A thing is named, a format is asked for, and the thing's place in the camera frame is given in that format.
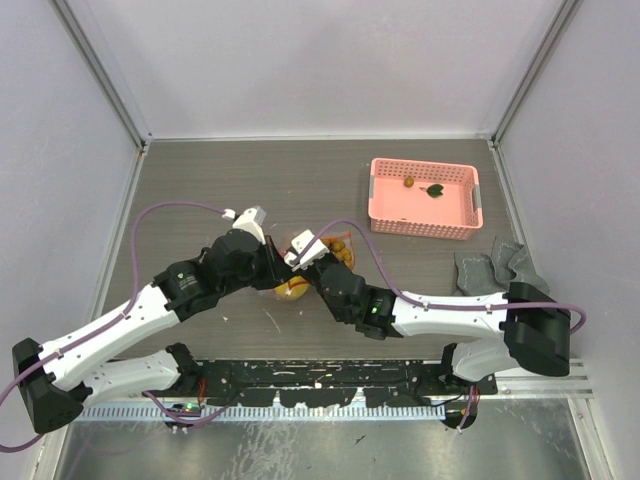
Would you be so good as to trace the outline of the yellow lemon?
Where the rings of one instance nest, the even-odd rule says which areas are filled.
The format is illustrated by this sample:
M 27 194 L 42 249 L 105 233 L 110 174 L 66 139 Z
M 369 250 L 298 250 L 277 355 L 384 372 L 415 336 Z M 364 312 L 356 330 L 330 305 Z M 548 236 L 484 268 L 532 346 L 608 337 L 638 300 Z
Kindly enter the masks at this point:
M 279 300 L 296 301 L 308 290 L 309 283 L 301 276 L 294 276 L 287 282 L 275 287 L 273 293 Z

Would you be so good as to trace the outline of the clear zip bag orange zipper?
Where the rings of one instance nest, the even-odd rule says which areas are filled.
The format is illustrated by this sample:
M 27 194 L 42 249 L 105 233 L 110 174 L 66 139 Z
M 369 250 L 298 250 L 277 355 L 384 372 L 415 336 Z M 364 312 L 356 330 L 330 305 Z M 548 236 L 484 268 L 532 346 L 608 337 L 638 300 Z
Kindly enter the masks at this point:
M 294 275 L 291 278 L 273 288 L 259 291 L 258 295 L 275 301 L 297 302 L 315 289 L 309 279 L 319 279 L 321 272 L 333 264 L 354 270 L 356 253 L 351 230 L 321 236 L 300 262 L 293 266 Z

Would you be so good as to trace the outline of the brown longan bunch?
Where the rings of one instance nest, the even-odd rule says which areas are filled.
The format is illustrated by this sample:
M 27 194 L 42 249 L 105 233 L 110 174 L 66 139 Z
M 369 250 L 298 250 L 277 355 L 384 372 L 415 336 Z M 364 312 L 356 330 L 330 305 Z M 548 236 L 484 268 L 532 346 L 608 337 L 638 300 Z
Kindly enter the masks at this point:
M 338 260 L 346 265 L 353 263 L 353 255 L 347 240 L 338 237 L 323 237 L 321 241 Z

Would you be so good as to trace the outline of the pink plastic basket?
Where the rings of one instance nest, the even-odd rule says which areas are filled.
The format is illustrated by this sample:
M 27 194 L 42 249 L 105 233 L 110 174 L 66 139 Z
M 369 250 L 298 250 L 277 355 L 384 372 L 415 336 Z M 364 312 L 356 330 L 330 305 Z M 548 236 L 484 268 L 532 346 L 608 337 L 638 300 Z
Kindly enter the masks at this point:
M 406 177 L 415 180 L 406 188 Z M 444 186 L 431 198 L 421 187 Z M 370 165 L 368 216 L 376 233 L 466 241 L 484 226 L 480 182 L 472 165 L 375 158 Z

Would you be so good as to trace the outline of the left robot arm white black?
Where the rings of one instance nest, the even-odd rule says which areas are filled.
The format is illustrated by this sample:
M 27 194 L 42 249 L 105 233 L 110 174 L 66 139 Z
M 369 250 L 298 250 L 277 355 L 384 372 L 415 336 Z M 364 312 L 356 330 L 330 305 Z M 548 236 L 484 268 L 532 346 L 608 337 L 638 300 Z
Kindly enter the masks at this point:
M 182 343 L 133 362 L 114 356 L 159 331 L 213 309 L 238 290 L 271 290 L 292 278 L 293 254 L 271 238 L 232 229 L 192 259 L 171 264 L 132 300 L 56 340 L 27 338 L 12 349 L 14 374 L 34 431 L 45 434 L 91 403 L 127 388 L 197 392 L 202 368 Z

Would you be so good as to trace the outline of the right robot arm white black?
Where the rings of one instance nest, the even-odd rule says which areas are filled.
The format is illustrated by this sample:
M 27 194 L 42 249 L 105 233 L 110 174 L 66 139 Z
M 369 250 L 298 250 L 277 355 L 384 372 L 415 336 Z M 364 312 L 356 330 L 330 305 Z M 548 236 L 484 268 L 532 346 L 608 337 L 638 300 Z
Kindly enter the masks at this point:
M 449 393 L 517 367 L 546 377 L 570 372 L 570 314 L 527 284 L 478 297 L 418 295 L 370 285 L 333 254 L 296 271 L 336 321 L 368 338 L 456 337 L 445 346 L 438 370 Z

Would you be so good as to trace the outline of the loose green leaf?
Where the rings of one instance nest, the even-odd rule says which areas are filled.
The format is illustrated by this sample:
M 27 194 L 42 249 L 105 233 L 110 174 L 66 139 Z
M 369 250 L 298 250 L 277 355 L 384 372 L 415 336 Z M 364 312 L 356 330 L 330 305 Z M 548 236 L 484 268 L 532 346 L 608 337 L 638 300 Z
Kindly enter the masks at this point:
M 431 198 L 439 198 L 443 195 L 444 186 L 442 184 L 432 184 L 427 187 L 421 187 L 420 190 Z

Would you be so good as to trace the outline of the grey cloth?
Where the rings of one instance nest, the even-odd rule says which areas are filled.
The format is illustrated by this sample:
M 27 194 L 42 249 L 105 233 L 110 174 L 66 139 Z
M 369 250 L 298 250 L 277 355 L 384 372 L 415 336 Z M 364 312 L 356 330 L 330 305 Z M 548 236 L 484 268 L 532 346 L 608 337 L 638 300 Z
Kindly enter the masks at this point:
M 513 282 L 529 284 L 544 294 L 548 283 L 537 273 L 524 244 L 496 236 L 489 254 L 455 252 L 455 296 L 488 295 L 507 291 Z

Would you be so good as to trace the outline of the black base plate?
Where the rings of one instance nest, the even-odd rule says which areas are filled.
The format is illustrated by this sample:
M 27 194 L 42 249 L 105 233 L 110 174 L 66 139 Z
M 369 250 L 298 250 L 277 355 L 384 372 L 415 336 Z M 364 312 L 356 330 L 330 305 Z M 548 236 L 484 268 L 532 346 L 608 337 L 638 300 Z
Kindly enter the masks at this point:
M 358 394 L 368 408 L 436 406 L 497 393 L 488 374 L 472 388 L 423 360 L 215 360 L 188 387 L 154 390 L 157 398 L 201 399 L 209 406 L 345 407 Z

